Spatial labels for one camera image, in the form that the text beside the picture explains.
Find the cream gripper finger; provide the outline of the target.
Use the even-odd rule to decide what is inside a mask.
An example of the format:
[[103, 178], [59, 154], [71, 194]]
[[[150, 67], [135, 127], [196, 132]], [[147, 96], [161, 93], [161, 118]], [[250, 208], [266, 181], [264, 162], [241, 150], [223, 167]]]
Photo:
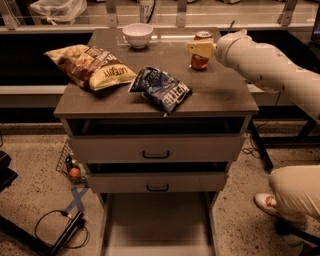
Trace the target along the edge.
[[211, 58], [211, 43], [213, 42], [205, 40], [192, 41], [187, 44], [187, 49], [191, 54], [196, 54], [205, 58]]

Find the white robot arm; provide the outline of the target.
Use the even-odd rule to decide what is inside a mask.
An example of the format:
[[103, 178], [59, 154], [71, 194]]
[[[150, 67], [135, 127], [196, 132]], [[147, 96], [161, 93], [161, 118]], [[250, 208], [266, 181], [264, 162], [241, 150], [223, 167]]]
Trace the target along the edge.
[[187, 49], [201, 57], [214, 57], [258, 87], [283, 92], [320, 123], [320, 75], [296, 65], [277, 47], [255, 42], [245, 29], [222, 36], [216, 43], [193, 40]]

